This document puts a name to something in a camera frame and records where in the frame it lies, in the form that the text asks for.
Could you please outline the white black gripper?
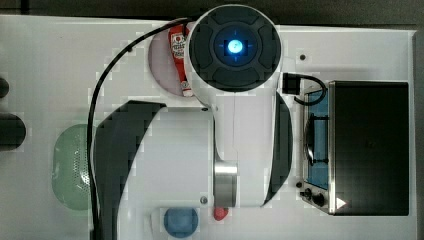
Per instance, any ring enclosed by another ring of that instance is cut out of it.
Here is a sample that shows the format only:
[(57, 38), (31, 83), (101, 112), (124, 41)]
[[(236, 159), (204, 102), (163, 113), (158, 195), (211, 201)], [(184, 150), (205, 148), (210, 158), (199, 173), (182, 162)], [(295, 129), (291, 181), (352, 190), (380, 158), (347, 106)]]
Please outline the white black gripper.
[(282, 92), (284, 94), (299, 95), (300, 82), (301, 77), (298, 74), (284, 73)]

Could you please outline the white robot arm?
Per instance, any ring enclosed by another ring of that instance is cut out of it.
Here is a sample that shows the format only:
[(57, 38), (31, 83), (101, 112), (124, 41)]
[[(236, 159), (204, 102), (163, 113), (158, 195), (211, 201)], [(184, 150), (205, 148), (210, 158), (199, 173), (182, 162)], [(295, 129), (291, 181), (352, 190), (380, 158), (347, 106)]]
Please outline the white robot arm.
[(189, 31), (183, 64), (191, 100), (131, 100), (96, 130), (96, 240), (198, 240), (228, 209), (265, 206), (289, 175), (273, 22), (249, 6), (213, 8)]

